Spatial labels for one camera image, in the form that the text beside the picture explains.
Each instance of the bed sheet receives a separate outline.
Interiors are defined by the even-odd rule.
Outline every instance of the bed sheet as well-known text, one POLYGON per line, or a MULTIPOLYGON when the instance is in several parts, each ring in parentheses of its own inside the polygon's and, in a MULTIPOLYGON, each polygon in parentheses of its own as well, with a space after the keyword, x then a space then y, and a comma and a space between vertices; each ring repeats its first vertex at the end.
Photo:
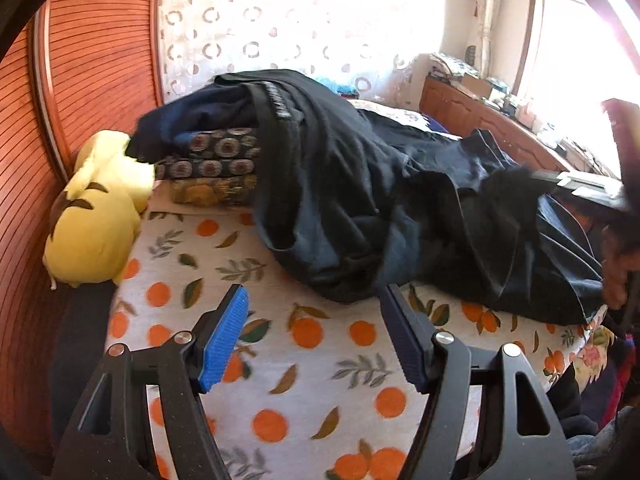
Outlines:
MULTIPOLYGON (((290 278, 242 208, 206 215, 150 210, 124 278, 107 346, 123 342, 131 349, 160 345, 191 328, 232 283, 248 289, 250 316, 223 381, 202 397, 232 476, 396 478, 426 398, 404 379, 375 298, 344 306, 290 278)), ((545 389, 591 330, 492 312, 420 283, 403 293, 469 345, 498 349, 516 342, 545 389)), ((158 462, 173 479, 157 388, 148 396, 158 462)), ((460 453, 471 449, 479 396, 475 388, 460 453)))
POLYGON ((400 124, 404 124, 405 126, 413 126, 414 128, 418 128, 424 132, 433 132, 435 134, 449 137, 449 139, 453 140, 458 140, 460 138, 448 132, 441 131, 444 128, 440 124, 438 124, 437 127, 432 127, 430 124, 430 118, 420 112, 405 110, 404 108, 391 108, 380 103, 365 101, 363 99, 350 99, 349 102, 360 110, 375 112, 379 115, 388 117, 389 119, 393 119, 400 124))

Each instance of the folded clothes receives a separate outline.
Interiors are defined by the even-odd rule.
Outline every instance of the folded clothes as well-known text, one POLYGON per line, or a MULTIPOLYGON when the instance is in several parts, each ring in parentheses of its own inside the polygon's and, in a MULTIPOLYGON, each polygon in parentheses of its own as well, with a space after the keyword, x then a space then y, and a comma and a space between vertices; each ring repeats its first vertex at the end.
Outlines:
POLYGON ((351 302, 423 280, 559 325, 602 305, 580 225, 485 130, 447 139, 356 110, 298 72, 264 70, 218 76, 149 112, 126 154, 157 162, 183 132, 256 123, 258 232, 322 296, 351 302))
POLYGON ((256 177, 185 178, 172 180, 170 197, 177 204, 210 207, 217 204, 247 205, 255 189, 256 177))
POLYGON ((156 164, 156 180, 242 176, 253 173, 254 168, 255 164, 250 158, 203 160, 169 155, 156 164))
POLYGON ((174 153, 183 158, 256 158, 257 130, 228 128, 208 132, 185 132, 174 137, 174 153))

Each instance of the patterned curtain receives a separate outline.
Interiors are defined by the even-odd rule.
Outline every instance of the patterned curtain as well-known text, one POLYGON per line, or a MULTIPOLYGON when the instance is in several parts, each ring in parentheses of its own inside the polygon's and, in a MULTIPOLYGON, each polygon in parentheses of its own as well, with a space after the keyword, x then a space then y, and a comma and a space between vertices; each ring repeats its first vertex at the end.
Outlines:
POLYGON ((159 21, 165 102, 220 73, 290 68, 417 109, 444 0, 160 0, 159 21))
POLYGON ((500 9, 500 0, 478 0, 478 12, 472 44, 476 46, 475 67, 481 77, 488 77, 491 64, 492 30, 500 9))

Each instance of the wall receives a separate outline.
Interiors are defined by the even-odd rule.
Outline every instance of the wall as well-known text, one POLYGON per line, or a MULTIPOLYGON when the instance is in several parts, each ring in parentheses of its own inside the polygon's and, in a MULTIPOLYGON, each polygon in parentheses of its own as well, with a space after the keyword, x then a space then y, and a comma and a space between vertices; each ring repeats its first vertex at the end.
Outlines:
POLYGON ((444 36, 440 50, 465 59, 469 32, 474 23, 476 0, 445 0, 444 36))
POLYGON ((501 0, 494 29, 490 74, 513 86, 527 33, 529 0, 501 0))
POLYGON ((75 153, 100 129, 133 132, 156 106, 150 0, 50 0, 51 79, 75 153))
POLYGON ((23 448, 50 453, 47 369, 64 297, 40 261, 62 184, 31 98, 27 33, 0 62, 0 422, 23 448))

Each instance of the box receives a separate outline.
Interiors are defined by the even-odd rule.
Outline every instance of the box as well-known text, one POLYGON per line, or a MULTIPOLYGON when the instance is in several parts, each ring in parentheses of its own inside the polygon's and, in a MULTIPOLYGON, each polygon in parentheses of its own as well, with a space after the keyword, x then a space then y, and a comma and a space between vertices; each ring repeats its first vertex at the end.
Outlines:
POLYGON ((494 89, 491 83, 469 74, 464 75, 460 84, 467 90, 472 91, 478 98, 485 97, 488 99, 491 97, 491 90, 494 89))

